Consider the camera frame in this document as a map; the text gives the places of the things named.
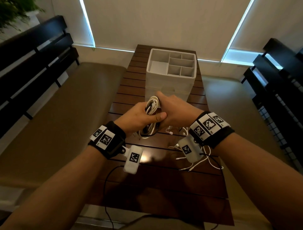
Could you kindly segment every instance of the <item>black bench backrest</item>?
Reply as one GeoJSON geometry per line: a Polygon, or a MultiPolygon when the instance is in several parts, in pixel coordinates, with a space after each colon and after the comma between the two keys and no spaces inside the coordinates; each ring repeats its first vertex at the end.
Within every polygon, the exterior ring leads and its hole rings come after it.
{"type": "Polygon", "coordinates": [[[66,28],[63,16],[55,16],[0,44],[0,71],[35,51],[0,77],[0,106],[7,103],[0,110],[0,138],[22,115],[31,119],[26,111],[54,82],[60,86],[57,78],[74,61],[79,64],[77,50],[72,47],[73,40],[65,32],[66,28]],[[38,50],[40,45],[53,38],[53,41],[38,50]]]}

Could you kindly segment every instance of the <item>brown table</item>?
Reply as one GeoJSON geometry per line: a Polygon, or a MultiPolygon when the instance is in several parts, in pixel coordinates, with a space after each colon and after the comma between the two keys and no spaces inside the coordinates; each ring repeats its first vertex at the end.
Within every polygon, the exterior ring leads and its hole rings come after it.
{"type": "MultiPolygon", "coordinates": [[[[145,100],[145,73],[152,48],[196,53],[138,45],[112,103],[107,121],[117,119],[137,102],[145,100]]],[[[202,110],[208,110],[199,65],[187,102],[202,110]]],[[[103,185],[107,174],[114,167],[124,165],[125,157],[119,154],[108,160],[87,203],[179,218],[199,225],[203,225],[203,222],[234,225],[221,170],[204,161],[191,172],[179,171],[191,164],[186,159],[175,160],[177,157],[183,157],[183,153],[168,148],[183,138],[183,131],[176,129],[173,133],[169,135],[165,130],[160,130],[148,139],[138,140],[134,136],[126,138],[127,147],[135,144],[143,148],[137,174],[127,174],[123,168],[116,169],[109,176],[103,199],[103,185]]]]}

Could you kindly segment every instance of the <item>wristband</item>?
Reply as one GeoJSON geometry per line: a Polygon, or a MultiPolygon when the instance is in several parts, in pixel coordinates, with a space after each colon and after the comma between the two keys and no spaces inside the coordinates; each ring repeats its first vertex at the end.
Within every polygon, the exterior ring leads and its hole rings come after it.
{"type": "Polygon", "coordinates": [[[198,116],[188,132],[201,146],[215,148],[234,130],[217,114],[205,111],[198,116]]]}
{"type": "Polygon", "coordinates": [[[100,126],[93,135],[90,136],[88,145],[99,150],[107,159],[122,153],[125,146],[125,132],[113,121],[100,126]]]}

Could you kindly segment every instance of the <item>black and white square marker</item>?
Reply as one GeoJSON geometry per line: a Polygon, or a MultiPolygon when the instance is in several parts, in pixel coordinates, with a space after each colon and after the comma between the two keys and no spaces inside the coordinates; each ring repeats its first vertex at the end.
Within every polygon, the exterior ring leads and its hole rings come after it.
{"type": "Polygon", "coordinates": [[[100,139],[100,142],[105,144],[105,145],[108,145],[109,142],[111,141],[111,137],[107,136],[106,134],[104,134],[101,139],[100,139]]]}
{"type": "Polygon", "coordinates": [[[93,136],[94,136],[94,137],[97,137],[97,136],[99,136],[100,133],[102,133],[102,130],[101,130],[101,129],[98,129],[98,130],[93,134],[93,136]]]}
{"type": "Polygon", "coordinates": [[[218,115],[213,116],[212,118],[215,119],[215,121],[218,122],[218,123],[223,122],[223,119],[221,117],[219,117],[218,115]]]}
{"type": "Polygon", "coordinates": [[[197,126],[195,129],[194,129],[194,132],[200,137],[202,136],[205,131],[200,127],[200,126],[197,126]]]}
{"type": "Polygon", "coordinates": [[[138,163],[139,156],[140,156],[139,154],[132,153],[131,156],[130,156],[130,158],[129,158],[129,161],[138,163]]]}
{"type": "Polygon", "coordinates": [[[206,121],[203,122],[203,125],[204,125],[208,130],[210,130],[210,129],[212,129],[216,124],[214,123],[214,121],[213,121],[211,118],[209,118],[209,119],[207,119],[206,121]]]}
{"type": "Polygon", "coordinates": [[[188,145],[183,146],[182,149],[183,149],[183,151],[184,151],[185,154],[191,153],[191,150],[190,150],[190,148],[189,148],[188,145]]]}

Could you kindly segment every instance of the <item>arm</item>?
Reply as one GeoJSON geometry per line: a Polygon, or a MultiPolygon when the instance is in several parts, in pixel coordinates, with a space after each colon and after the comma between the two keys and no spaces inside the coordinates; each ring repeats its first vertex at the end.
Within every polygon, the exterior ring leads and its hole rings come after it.
{"type": "MultiPolygon", "coordinates": [[[[176,96],[157,92],[167,113],[162,127],[189,127],[203,112],[176,96]]],[[[265,150],[232,133],[214,151],[262,214],[280,229],[302,226],[303,176],[265,150]]]]}
{"type": "MultiPolygon", "coordinates": [[[[149,116],[146,102],[138,103],[115,123],[126,134],[160,122],[166,113],[149,116]]],[[[70,229],[81,212],[106,158],[88,146],[15,210],[0,229],[70,229]]]]}

